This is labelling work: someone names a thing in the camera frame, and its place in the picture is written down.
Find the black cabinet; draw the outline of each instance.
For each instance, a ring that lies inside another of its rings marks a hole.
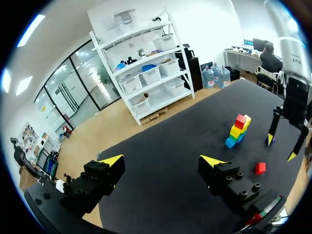
[[[196,91],[201,90],[203,88],[198,58],[189,59],[189,60],[187,60],[187,62],[189,64],[190,73],[192,76],[192,83],[193,83],[193,87],[194,87],[194,92],[196,92]],[[180,66],[180,68],[185,69],[184,61],[181,59],[179,59],[179,66]],[[190,86],[187,82],[184,82],[184,87],[187,89],[190,88]]]

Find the person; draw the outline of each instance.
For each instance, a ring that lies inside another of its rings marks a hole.
[[[270,43],[266,43],[262,54],[260,55],[262,61],[261,67],[268,72],[278,73],[283,68],[283,63],[274,55],[274,47]]]

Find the white shelf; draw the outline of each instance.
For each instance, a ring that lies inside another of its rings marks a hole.
[[[141,27],[141,28],[138,28],[136,30],[133,30],[131,32],[128,32],[128,33],[125,33],[125,34],[122,34],[116,38],[114,38],[113,40],[109,40],[103,44],[100,44],[98,45],[100,49],[109,49],[119,43],[122,43],[124,42],[125,40],[128,40],[130,38],[133,38],[133,37],[136,37],[138,35],[142,35],[144,33],[148,33],[148,32],[152,32],[154,30],[158,30],[158,29],[161,29],[163,28],[164,26],[166,25],[169,25],[171,24],[171,22],[154,22],[153,24],[147,26],[147,27]]]
[[[150,110],[140,116],[138,116],[138,119],[142,119],[155,111],[160,110],[161,108],[164,108],[165,106],[170,105],[171,103],[174,103],[188,95],[192,94],[192,91],[184,88],[183,92],[177,97],[172,97],[167,92],[165,92],[163,89],[159,89],[154,93],[151,93],[149,96],[149,103],[150,103]]]
[[[177,48],[174,48],[174,49],[171,49],[171,50],[166,50],[164,52],[160,52],[158,54],[155,54],[155,55],[152,55],[152,56],[149,56],[149,57],[146,57],[144,59],[141,59],[141,60],[138,60],[130,65],[127,65],[126,67],[120,69],[119,71],[116,71],[113,73],[113,75],[116,77],[116,76],[119,76],[120,74],[126,72],[126,71],[129,71],[130,69],[134,68],[134,67],[137,67],[145,62],[148,62],[148,61],[151,61],[153,59],[156,59],[156,58],[159,58],[161,56],[164,56],[164,55],[168,55],[168,54],[171,54],[171,53],[174,53],[176,51],[179,51],[181,50],[179,47]]]
[[[173,74],[173,75],[171,75],[171,76],[161,75],[161,80],[156,81],[156,82],[153,83],[153,84],[143,86],[142,89],[140,89],[140,90],[134,92],[133,94],[130,94],[130,95],[126,96],[126,99],[127,99],[127,100],[130,100],[131,98],[133,98],[133,97],[135,97],[135,96],[137,96],[137,95],[139,95],[139,94],[145,93],[147,90],[150,90],[150,89],[152,89],[152,88],[154,88],[154,87],[156,87],[156,86],[158,86],[158,85],[160,85],[160,84],[163,84],[163,83],[165,83],[165,82],[167,82],[167,81],[169,81],[169,80],[171,80],[171,79],[174,79],[174,78],[176,78],[176,77],[182,76],[182,75],[184,75],[184,74],[186,74],[186,73],[187,73],[187,71],[186,71],[186,70],[183,70],[183,71],[180,71],[180,72],[178,72],[178,73],[175,73],[175,74]]]

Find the yellow cube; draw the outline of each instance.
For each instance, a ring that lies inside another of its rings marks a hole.
[[[235,124],[234,124],[231,128],[230,135],[237,139],[240,133],[241,133],[241,130],[235,127]]]
[[[244,115],[244,117],[246,117],[246,121],[244,123],[244,127],[242,129],[242,133],[244,133],[247,130],[247,128],[249,127],[249,125],[250,125],[250,123],[252,121],[252,118],[250,118],[248,115]]]

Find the white storage bin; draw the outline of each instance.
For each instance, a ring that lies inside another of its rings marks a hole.
[[[123,91],[125,94],[129,95],[134,93],[135,91],[143,88],[140,78],[139,78],[139,74],[129,74],[127,75],[125,78],[123,78],[120,81],[120,84],[123,88]]]
[[[184,91],[184,82],[179,78],[174,78],[165,83],[166,90],[171,96],[177,97]]]
[[[136,116],[140,116],[150,110],[150,103],[148,102],[148,96],[139,95],[130,100],[131,106],[136,113]]]
[[[142,76],[142,78],[148,85],[153,84],[156,81],[159,81],[161,79],[161,76],[159,73],[159,66],[156,66],[145,72],[141,72],[140,75]]]
[[[173,35],[167,35],[164,37],[157,38],[153,40],[153,43],[155,44],[158,50],[162,51],[176,48],[176,43]]]
[[[159,64],[159,72],[165,76],[171,76],[180,71],[178,58],[172,58],[169,62]]]

